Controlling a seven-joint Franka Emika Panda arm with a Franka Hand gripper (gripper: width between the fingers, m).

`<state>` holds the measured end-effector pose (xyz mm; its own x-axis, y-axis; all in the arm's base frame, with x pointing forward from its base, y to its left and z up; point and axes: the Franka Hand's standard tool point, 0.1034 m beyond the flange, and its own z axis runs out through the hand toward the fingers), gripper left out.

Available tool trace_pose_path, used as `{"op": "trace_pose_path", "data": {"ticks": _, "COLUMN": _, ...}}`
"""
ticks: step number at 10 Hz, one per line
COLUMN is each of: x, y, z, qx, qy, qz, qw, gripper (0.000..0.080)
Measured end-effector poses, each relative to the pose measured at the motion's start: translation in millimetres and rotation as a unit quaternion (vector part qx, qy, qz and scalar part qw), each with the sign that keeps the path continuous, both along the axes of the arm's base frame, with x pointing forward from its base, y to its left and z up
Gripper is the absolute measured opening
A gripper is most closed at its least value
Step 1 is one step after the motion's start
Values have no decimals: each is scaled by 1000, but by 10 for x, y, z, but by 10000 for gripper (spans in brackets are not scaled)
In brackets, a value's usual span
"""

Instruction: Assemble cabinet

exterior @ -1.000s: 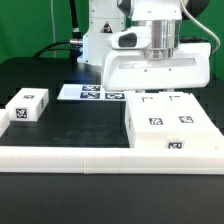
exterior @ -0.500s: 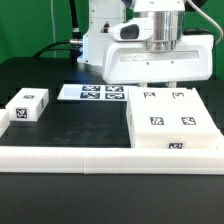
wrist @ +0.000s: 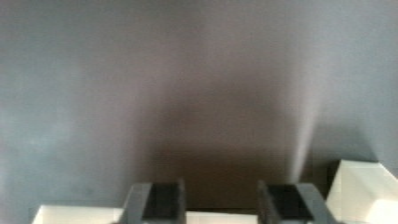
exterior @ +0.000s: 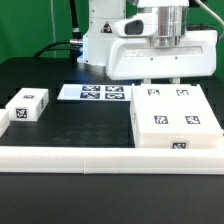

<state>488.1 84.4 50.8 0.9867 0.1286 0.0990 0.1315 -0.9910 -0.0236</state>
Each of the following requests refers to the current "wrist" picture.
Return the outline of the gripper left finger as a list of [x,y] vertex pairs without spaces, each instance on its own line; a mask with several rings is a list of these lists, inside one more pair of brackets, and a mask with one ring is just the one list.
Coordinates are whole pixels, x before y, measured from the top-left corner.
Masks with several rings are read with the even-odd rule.
[[123,206],[121,224],[187,224],[185,182],[132,185]]

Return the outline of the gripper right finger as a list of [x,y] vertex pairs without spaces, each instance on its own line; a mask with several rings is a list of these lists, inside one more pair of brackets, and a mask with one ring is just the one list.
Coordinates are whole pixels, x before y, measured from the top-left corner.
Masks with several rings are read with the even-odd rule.
[[258,182],[258,224],[338,224],[311,183]]

